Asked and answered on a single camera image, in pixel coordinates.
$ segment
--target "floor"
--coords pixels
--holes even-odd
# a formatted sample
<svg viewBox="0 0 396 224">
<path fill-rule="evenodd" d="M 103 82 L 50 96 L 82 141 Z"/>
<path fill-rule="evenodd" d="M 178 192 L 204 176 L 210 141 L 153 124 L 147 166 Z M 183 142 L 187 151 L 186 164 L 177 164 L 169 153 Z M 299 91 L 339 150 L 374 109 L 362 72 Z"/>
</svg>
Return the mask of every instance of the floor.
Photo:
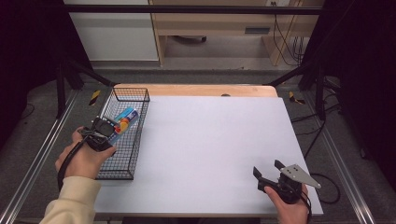
<svg viewBox="0 0 396 224">
<path fill-rule="evenodd" d="M 295 63 L 288 53 L 285 53 L 286 63 Z M 114 69 L 108 64 L 97 63 L 95 68 L 104 77 L 114 81 L 128 80 L 131 83 L 238 83 L 238 84 L 264 84 L 274 78 L 286 74 L 295 68 L 295 65 L 287 65 L 281 62 L 279 66 L 272 66 L 265 52 L 261 38 L 251 37 L 225 37 L 208 36 L 206 42 L 199 39 L 189 39 L 182 37 L 171 37 L 168 40 L 167 51 L 163 66 L 156 63 L 128 63 L 122 67 Z M 95 82 L 89 77 L 83 77 L 88 83 Z M 277 92 L 284 98 L 290 118 L 299 118 L 313 113 L 309 102 L 312 101 L 312 91 L 300 92 L 296 87 L 299 77 L 294 77 L 286 83 L 278 86 Z M 10 137 L 7 144 L 0 152 L 0 179 L 9 181 L 4 187 L 2 184 L 0 208 L 3 210 L 7 203 L 22 182 L 29 166 L 35 159 L 35 154 L 39 151 L 47 134 L 50 132 L 51 125 L 55 121 L 56 101 L 54 96 L 54 83 L 49 83 L 37 88 L 29 95 L 24 116 L 26 119 L 20 121 Z M 290 100 L 290 92 L 294 93 L 296 101 Z M 326 91 L 327 106 L 337 104 L 337 100 L 330 91 Z M 297 133 L 297 138 L 303 153 L 310 147 L 318 130 L 321 121 L 308 119 L 307 122 L 295 122 L 293 128 Z M 72 130 L 72 127 L 64 127 L 65 132 Z M 343 158 L 347 170 L 352 176 L 352 183 L 346 183 L 340 176 L 340 164 L 336 164 L 332 149 L 335 142 L 335 151 Z M 323 204 L 325 216 L 314 218 L 314 223 L 375 223 L 370 220 L 362 220 L 357 217 L 351 204 L 368 205 L 368 218 L 374 217 L 376 223 L 396 223 L 396 194 L 389 188 L 384 177 L 378 172 L 375 162 L 360 158 L 359 144 L 356 143 L 353 133 L 350 132 L 346 121 L 342 118 L 342 111 L 332 110 L 328 114 L 328 121 L 318 141 L 315 143 L 310 156 L 306 160 L 311 172 L 326 174 L 333 178 L 337 186 L 356 185 L 358 191 L 341 189 L 341 199 L 336 204 Z M 52 169 L 53 164 L 46 162 L 43 169 Z M 54 173 L 49 172 L 47 179 L 40 177 L 33 186 L 33 191 L 40 186 L 46 188 Z M 336 189 L 328 187 L 322 191 L 324 201 L 332 201 L 336 197 Z M 35 223 L 37 219 L 30 219 L 32 212 L 35 212 L 35 197 L 28 195 L 25 205 L 21 209 L 18 221 L 20 223 Z M 106 223 L 107 217 L 99 217 L 97 221 Z M 263 219 L 262 222 L 274 223 L 273 219 Z M 119 219 L 111 223 L 120 223 Z"/>
</svg>

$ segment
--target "cream sleeve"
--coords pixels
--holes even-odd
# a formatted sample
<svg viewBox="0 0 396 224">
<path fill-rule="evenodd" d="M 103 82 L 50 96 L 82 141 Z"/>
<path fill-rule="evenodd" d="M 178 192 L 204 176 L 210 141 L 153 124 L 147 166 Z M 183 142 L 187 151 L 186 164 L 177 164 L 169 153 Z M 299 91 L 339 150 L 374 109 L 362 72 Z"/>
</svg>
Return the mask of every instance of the cream sleeve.
<svg viewBox="0 0 396 224">
<path fill-rule="evenodd" d="M 65 178 L 59 198 L 47 205 L 40 223 L 93 223 L 93 205 L 100 188 L 99 182 L 87 177 Z"/>
</svg>

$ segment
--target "gray floor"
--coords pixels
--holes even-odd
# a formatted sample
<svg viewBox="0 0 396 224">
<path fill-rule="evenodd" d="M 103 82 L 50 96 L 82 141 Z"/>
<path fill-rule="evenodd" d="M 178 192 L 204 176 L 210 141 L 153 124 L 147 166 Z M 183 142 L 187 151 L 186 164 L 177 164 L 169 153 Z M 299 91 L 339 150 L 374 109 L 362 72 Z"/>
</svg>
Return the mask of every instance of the gray floor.
<svg viewBox="0 0 396 224">
<path fill-rule="evenodd" d="M 104 77 L 115 82 L 129 83 L 217 83 L 217 84 L 262 84 L 268 83 L 277 77 L 286 74 L 293 66 L 281 64 L 273 67 L 269 63 L 268 55 L 264 51 L 259 37 L 226 38 L 208 37 L 205 43 L 196 40 L 171 38 L 166 52 L 163 67 L 145 65 L 125 67 L 128 69 L 97 70 Z M 97 82 L 84 77 L 86 85 L 78 92 L 76 106 L 84 108 L 84 116 L 72 111 L 58 137 L 57 144 L 44 162 L 40 176 L 27 196 L 18 217 L 43 216 L 48 201 L 57 195 L 56 173 L 53 163 L 67 144 L 69 134 L 80 125 L 90 122 L 99 107 L 89 107 L 87 102 L 92 92 L 98 86 Z M 308 101 L 311 91 L 299 92 L 295 86 L 298 78 L 293 78 L 277 88 L 277 93 L 284 99 L 290 118 L 312 114 L 308 104 L 300 105 L 289 100 L 289 93 L 293 91 L 296 99 Z M 335 97 L 327 99 L 326 107 L 337 104 Z M 0 151 L 0 209 L 5 209 L 8 202 L 22 182 L 30 164 L 35 159 L 37 151 L 45 141 L 56 116 L 56 89 L 55 83 L 50 82 L 30 92 L 29 105 L 25 114 L 28 116 L 18 122 L 12 136 Z M 374 161 L 363 160 L 360 156 L 360 147 L 354 139 L 344 117 L 338 110 L 329 112 L 326 130 L 336 144 L 338 151 L 346 162 L 352 178 L 359 187 L 360 193 L 367 203 L 376 223 L 396 223 L 396 194 L 382 176 Z M 318 128 L 315 119 L 293 123 L 294 131 L 298 134 L 302 152 L 305 153 L 313 141 L 315 134 L 310 133 Z M 320 173 L 330 177 L 340 188 L 341 198 L 336 204 L 323 203 L 324 215 L 314 217 L 313 223 L 361 223 L 356 216 L 350 198 L 343 188 L 336 166 L 329 156 L 329 148 L 323 135 L 314 144 L 306 159 L 310 172 Z M 336 196 L 335 188 L 326 179 L 318 178 L 323 189 L 319 192 L 320 198 L 331 201 Z M 265 223 L 275 223 L 273 219 L 263 219 Z"/>
</svg>

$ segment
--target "white tabletop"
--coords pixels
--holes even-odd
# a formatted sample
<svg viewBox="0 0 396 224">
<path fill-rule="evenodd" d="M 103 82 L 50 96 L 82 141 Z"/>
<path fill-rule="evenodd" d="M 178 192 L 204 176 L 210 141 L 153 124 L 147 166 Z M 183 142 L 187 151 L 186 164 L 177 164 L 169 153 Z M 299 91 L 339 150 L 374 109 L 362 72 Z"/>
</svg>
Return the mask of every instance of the white tabletop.
<svg viewBox="0 0 396 224">
<path fill-rule="evenodd" d="M 281 98 L 151 96 L 134 180 L 102 180 L 98 214 L 266 217 L 256 166 L 276 181 L 274 161 L 306 164 Z M 308 188 L 314 215 L 323 214 Z"/>
</svg>

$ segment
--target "wire basket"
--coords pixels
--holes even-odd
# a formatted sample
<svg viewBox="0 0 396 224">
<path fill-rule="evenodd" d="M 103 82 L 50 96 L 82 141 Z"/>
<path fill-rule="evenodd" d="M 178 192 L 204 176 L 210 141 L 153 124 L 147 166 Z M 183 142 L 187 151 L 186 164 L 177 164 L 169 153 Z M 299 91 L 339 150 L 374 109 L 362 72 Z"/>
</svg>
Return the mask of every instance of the wire basket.
<svg viewBox="0 0 396 224">
<path fill-rule="evenodd" d="M 97 179 L 134 179 L 140 136 L 149 107 L 148 90 L 145 88 L 114 88 L 102 109 L 101 117 L 115 118 L 128 106 L 138 112 L 139 119 L 116 142 L 116 153 L 102 164 Z"/>
</svg>

